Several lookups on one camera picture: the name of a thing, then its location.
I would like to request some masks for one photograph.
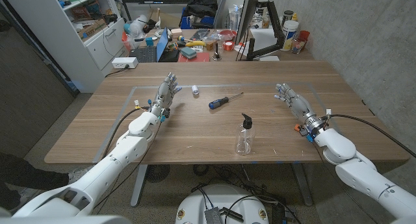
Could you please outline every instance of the black spray nozzle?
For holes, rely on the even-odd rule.
[[[241,113],[241,114],[245,117],[244,122],[242,122],[242,127],[244,127],[245,129],[251,129],[253,125],[252,118],[246,115],[245,113]]]

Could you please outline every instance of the table leg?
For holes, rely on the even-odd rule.
[[[148,165],[141,164],[138,166],[135,188],[133,190],[133,194],[131,195],[130,201],[130,205],[132,207],[138,206],[138,203],[140,202],[140,196],[142,195],[144,179],[146,178],[147,170]]]
[[[307,185],[306,176],[304,167],[301,163],[292,164],[293,173],[296,177],[296,180],[298,181],[300,193],[302,194],[302,197],[304,198],[304,204],[306,206],[312,206],[312,196],[311,192],[309,191],[309,186]]]

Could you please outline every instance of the robotic arm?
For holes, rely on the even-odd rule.
[[[324,147],[325,159],[336,165],[338,177],[350,187],[379,202],[397,219],[416,216],[416,197],[377,172],[376,166],[359,153],[356,146],[334,129],[326,129],[326,122],[318,118],[311,105],[287,84],[277,84],[280,99],[302,122],[303,134],[310,141]]]
[[[98,199],[123,168],[146,152],[149,142],[155,137],[154,130],[168,118],[172,99],[181,90],[176,88],[175,81],[175,75],[169,73],[159,86],[149,111],[130,123],[129,130],[117,140],[116,147],[86,175],[73,184],[35,197],[18,210],[13,218],[68,218],[91,213]]]

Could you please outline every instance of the white bottle cap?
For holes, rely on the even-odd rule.
[[[294,30],[294,29],[297,29],[299,27],[299,22],[293,21],[293,20],[287,20],[287,21],[285,21],[285,24],[284,24],[283,27],[285,27],[286,29],[289,29],[289,30],[290,29]]]
[[[192,86],[192,93],[194,95],[198,95],[200,91],[198,90],[198,87],[196,85]]]

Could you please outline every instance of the wooden table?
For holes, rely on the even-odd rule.
[[[196,31],[197,31],[197,29],[182,29],[182,35],[186,39],[189,39]],[[151,30],[147,34],[147,36],[153,36],[155,34],[155,32],[156,32],[156,30],[153,29],[153,30]],[[250,40],[250,38],[252,38],[252,37],[253,37],[253,35],[252,35],[251,31],[249,31],[248,40]],[[140,44],[140,46],[146,46],[146,42],[142,42]],[[208,52],[209,53],[209,56],[211,58],[211,61],[213,61],[213,59],[212,59],[212,57],[214,55],[214,51],[213,50],[212,51],[208,51],[204,47],[203,48],[203,52]],[[221,61],[223,61],[223,62],[232,62],[232,61],[235,61],[238,52],[236,50],[232,50],[232,51],[221,51],[220,54],[221,54],[221,57],[222,57]],[[302,52],[299,55],[296,55],[294,53],[291,53],[290,51],[276,51],[276,52],[272,53],[271,55],[277,55],[281,61],[314,60],[313,59],[313,56],[311,55],[311,53],[307,49],[302,50]]]
[[[320,162],[313,145],[293,130],[298,120],[286,104],[273,98],[278,82],[288,82],[311,103],[318,116],[331,108],[334,114],[356,116],[385,128],[327,62],[198,62],[197,66],[192,62],[150,63],[106,78],[45,161],[92,163],[101,156],[97,155],[99,148],[120,118],[129,94],[132,96],[120,116],[134,108],[135,99],[141,105],[153,100],[169,72],[176,74],[184,88],[175,96],[171,116],[162,124],[144,164]],[[193,84],[200,87],[200,95],[192,95]],[[244,92],[242,97],[215,110],[208,108],[209,102],[240,92]],[[247,156],[237,155],[234,146],[237,125],[243,121],[241,113],[251,116],[256,128],[253,153]],[[126,118],[112,146],[138,115],[136,112]],[[331,126],[352,140],[369,159],[377,162],[409,158],[403,149],[371,127],[349,119],[334,120]]]

